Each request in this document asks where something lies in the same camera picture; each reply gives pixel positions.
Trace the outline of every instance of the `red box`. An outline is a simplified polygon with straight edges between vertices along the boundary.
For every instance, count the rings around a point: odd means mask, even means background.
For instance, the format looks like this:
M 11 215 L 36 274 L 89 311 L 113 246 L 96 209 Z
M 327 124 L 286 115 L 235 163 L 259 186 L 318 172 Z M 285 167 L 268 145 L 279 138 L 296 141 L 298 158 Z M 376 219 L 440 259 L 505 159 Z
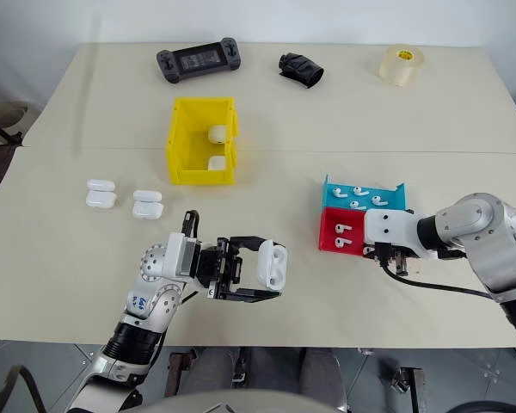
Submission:
M 338 234 L 337 224 L 351 226 L 352 230 Z M 335 246 L 335 240 L 340 237 L 351 240 L 341 248 Z M 319 249 L 322 251 L 341 252 L 353 256 L 363 256 L 365 247 L 365 212 L 326 207 L 321 214 L 321 230 L 319 231 Z

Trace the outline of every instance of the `robotic arm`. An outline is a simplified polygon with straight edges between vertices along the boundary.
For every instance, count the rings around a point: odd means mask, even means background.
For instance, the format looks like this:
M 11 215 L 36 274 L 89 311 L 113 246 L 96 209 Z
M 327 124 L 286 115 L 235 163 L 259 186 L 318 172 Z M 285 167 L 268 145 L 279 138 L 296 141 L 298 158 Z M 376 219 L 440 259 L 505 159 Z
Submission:
M 181 232 L 170 233 L 168 243 L 145 251 L 114 335 L 84 373 L 69 413 L 117 412 L 141 404 L 136 386 L 157 359 L 187 284 L 206 292 L 209 299 L 254 303 L 281 295 L 285 247 L 260 237 L 221 237 L 215 244 L 202 243 L 197 239 L 198 223 L 197 212 L 188 211 Z M 258 252 L 258 278 L 267 290 L 231 291 L 231 284 L 241 280 L 241 248 Z
M 491 194 L 470 194 L 433 216 L 392 210 L 365 215 L 365 254 L 392 259 L 405 275 L 408 256 L 467 257 L 488 295 L 516 328 L 516 209 Z

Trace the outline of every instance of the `white wall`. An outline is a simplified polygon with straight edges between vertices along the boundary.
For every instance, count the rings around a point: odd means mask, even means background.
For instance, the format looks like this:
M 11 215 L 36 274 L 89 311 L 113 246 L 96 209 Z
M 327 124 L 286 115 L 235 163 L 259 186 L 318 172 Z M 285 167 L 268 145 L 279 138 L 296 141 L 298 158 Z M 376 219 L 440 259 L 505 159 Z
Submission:
M 0 98 L 45 105 L 80 43 L 227 35 L 486 46 L 516 101 L 516 0 L 0 0 Z

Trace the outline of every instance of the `table surface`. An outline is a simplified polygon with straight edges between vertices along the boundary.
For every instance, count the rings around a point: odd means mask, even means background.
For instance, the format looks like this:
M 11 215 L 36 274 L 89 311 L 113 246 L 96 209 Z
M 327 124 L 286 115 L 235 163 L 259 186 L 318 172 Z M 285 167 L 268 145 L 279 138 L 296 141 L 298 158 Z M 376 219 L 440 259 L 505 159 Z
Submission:
M 168 344 L 516 346 L 495 302 L 404 286 L 372 261 L 319 251 L 327 173 L 363 186 L 406 182 L 409 206 L 424 213 L 475 191 L 516 206 L 516 154 L 243 151 L 236 184 L 212 188 L 171 185 L 162 150 L 20 148 L 0 186 L 0 338 L 105 342 L 144 250 L 197 208 L 203 240 L 259 235 L 285 244 L 286 289 L 257 304 L 198 295 L 176 314 Z M 117 183 L 115 208 L 85 205 L 90 177 Z M 161 219 L 132 217 L 136 188 L 163 192 Z M 416 280 L 482 287 L 465 260 L 409 268 Z M 243 256 L 243 283 L 255 285 L 255 255 Z
M 481 48 L 422 47 L 416 83 L 400 88 L 377 75 L 386 46 L 240 44 L 239 70 L 170 84 L 155 56 L 186 46 L 81 47 L 24 145 L 163 148 L 175 96 L 234 96 L 239 151 L 516 153 L 516 107 Z M 279 76 L 287 52 L 322 80 Z

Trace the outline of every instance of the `gray pants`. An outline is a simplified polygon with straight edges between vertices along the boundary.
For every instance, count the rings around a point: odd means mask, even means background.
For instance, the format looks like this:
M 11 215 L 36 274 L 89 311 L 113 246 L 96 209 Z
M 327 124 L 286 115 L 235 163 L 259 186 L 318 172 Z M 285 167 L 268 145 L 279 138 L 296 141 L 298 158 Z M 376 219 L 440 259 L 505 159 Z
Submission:
M 239 348 L 211 347 L 189 370 L 178 394 L 231 388 Z M 341 370 L 331 348 L 249 348 L 246 388 L 289 391 L 346 411 Z

